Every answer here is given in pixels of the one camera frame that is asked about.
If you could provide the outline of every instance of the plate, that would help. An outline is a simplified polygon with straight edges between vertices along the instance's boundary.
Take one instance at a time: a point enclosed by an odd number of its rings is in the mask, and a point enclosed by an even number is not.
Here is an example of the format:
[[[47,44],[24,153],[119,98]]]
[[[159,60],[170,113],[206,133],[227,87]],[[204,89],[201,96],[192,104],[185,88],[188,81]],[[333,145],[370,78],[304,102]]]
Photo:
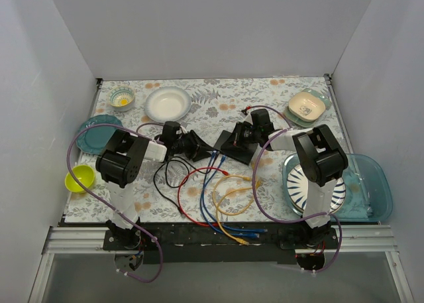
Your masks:
[[[86,122],[82,123],[78,129],[78,133],[83,129],[96,124],[114,124],[122,126],[122,122],[113,115],[102,114],[96,115]],[[81,134],[77,139],[77,146],[81,151],[88,154],[99,155],[112,137],[116,128],[110,126],[96,127]]]
[[[177,121],[188,113],[190,95],[183,89],[164,87],[152,92],[146,99],[144,110],[153,121]]]
[[[290,111],[306,122],[312,122],[325,111],[325,104],[308,92],[300,92],[289,100]]]
[[[308,180],[300,164],[293,168],[287,177],[287,189],[290,200],[300,212],[305,210],[307,203],[307,183]],[[333,191],[333,198],[331,199],[331,213],[339,210],[345,199],[346,185],[344,180],[339,178]]]

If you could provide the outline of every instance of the floral tablecloth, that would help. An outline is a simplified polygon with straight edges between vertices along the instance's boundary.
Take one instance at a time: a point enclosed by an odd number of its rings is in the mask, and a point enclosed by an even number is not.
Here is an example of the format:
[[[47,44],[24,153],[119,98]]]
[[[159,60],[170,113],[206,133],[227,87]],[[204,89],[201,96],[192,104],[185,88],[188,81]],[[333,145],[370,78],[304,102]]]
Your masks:
[[[117,86],[130,86],[136,91],[135,108],[120,113],[113,110],[107,103],[108,93]],[[118,117],[125,127],[136,129],[142,123],[150,119],[144,112],[146,97],[154,90],[164,86],[177,86],[186,90],[192,100],[189,113],[179,122],[188,130],[196,133],[208,144],[214,145],[222,130],[232,131],[237,121],[242,121],[244,115],[240,112],[247,105],[269,105],[281,112],[288,101],[297,92],[305,88],[319,91],[329,98],[324,78],[260,78],[260,79],[206,79],[206,80],[157,80],[157,81],[108,81],[103,82],[100,89],[99,99],[95,108],[95,115],[111,114]],[[270,118],[275,128],[286,127],[286,122],[274,112],[270,112]],[[342,148],[348,152],[347,143],[343,134],[334,105],[327,110],[322,118],[322,123],[328,124],[335,134]],[[142,128],[142,134],[153,137],[160,132],[155,126]],[[282,168],[287,156],[293,152],[278,151],[265,152],[262,157],[257,176],[262,185],[258,189],[263,208],[273,217],[281,219],[294,219],[297,216],[290,209],[283,196]],[[95,168],[96,156],[83,154],[81,164],[88,164]],[[197,162],[197,167],[207,166],[208,160]],[[181,222],[187,221],[169,201],[162,198],[153,186],[153,174],[160,166],[157,162],[145,160],[140,174],[134,185],[134,200],[137,212],[143,222]],[[245,166],[235,160],[227,158],[223,169],[231,174],[251,176],[252,167]],[[186,170],[178,163],[170,164],[168,178],[171,183],[177,185],[186,175]],[[109,200],[109,192],[102,183],[100,173],[96,174],[96,184],[93,191],[101,197]],[[215,213],[212,202],[212,189],[215,182],[222,175],[216,175],[206,191],[206,204],[208,209]],[[193,218],[202,221],[199,212],[199,195],[203,176],[198,174],[191,178],[182,189],[182,205],[186,212]],[[176,190],[165,185],[164,171],[161,170],[157,183],[161,191],[170,198],[176,200]],[[249,186],[250,182],[242,180],[227,180],[218,188],[218,196],[225,192]],[[223,203],[222,208],[228,212],[236,212],[242,209],[251,198],[252,192],[240,192],[231,194]],[[104,222],[112,216],[112,211],[87,194],[71,196],[66,212],[66,223],[94,223]],[[223,215],[223,221],[268,221],[253,203],[243,214],[237,216]]]

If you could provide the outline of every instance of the yellow bowl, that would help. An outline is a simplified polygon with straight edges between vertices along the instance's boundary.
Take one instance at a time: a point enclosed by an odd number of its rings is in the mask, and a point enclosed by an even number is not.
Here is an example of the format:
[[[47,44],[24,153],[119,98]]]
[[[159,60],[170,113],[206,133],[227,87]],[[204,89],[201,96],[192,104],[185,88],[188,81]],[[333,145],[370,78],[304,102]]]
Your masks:
[[[90,188],[95,180],[94,169],[88,165],[78,165],[72,168],[76,178],[85,186]],[[71,174],[68,173],[65,177],[65,186],[70,192],[80,194],[85,192],[82,187],[72,178]]]

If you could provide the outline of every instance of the white wall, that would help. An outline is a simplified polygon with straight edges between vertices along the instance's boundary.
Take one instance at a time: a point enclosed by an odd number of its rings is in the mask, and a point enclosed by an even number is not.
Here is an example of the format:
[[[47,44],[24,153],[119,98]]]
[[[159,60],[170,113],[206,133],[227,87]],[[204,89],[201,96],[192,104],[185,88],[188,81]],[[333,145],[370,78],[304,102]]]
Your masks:
[[[356,152],[376,159],[416,302],[424,302],[424,0],[372,0],[334,73]]]
[[[332,73],[371,0],[54,0],[97,78]]]
[[[52,0],[0,0],[0,302],[26,302],[95,79]]]

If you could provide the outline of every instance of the clear blue plastic tray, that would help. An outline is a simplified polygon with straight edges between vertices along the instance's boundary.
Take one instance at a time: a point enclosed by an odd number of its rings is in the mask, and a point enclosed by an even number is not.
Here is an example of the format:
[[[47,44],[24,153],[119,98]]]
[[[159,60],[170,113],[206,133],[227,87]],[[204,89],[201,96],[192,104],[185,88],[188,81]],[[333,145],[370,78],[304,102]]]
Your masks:
[[[346,200],[336,212],[342,221],[377,222],[386,220],[393,209],[392,193],[386,176],[379,164],[368,156],[347,154],[348,168],[343,172],[346,184]],[[299,164],[297,154],[284,161],[283,187],[284,196],[292,210],[301,214],[292,204],[287,189],[287,177]]]

